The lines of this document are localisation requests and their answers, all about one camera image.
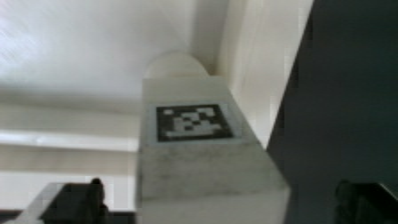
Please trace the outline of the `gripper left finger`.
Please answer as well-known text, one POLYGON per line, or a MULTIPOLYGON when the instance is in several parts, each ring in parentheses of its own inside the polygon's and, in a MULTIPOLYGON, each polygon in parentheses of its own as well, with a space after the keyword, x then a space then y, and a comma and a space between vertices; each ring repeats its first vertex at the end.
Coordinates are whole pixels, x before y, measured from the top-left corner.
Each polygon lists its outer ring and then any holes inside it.
POLYGON ((104 186, 99 178, 87 183, 49 183, 10 224, 106 224, 104 186))

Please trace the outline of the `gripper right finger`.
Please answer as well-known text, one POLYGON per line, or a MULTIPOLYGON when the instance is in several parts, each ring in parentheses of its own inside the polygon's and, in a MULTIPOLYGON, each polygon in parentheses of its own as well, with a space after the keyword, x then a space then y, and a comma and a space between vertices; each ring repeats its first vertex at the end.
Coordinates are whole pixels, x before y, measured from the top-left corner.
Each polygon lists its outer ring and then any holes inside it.
POLYGON ((343 180, 334 195, 334 224, 398 224, 398 194, 382 183, 343 180))

